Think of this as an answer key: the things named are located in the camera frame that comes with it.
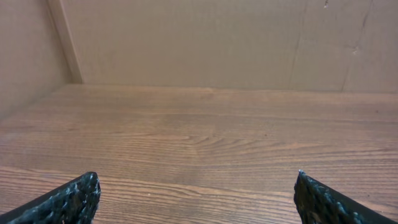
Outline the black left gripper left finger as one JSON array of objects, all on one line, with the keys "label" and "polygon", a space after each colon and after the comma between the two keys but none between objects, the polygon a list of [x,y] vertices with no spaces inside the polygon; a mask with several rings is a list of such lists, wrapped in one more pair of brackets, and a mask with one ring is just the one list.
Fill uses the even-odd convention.
[{"label": "black left gripper left finger", "polygon": [[1,215],[7,224],[91,224],[100,202],[100,180],[87,172]]}]

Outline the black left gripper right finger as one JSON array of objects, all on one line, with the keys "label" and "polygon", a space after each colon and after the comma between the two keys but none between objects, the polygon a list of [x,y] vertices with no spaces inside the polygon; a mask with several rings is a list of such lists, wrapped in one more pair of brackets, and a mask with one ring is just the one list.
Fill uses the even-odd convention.
[{"label": "black left gripper right finger", "polygon": [[294,185],[294,203],[303,224],[397,224],[302,170]]}]

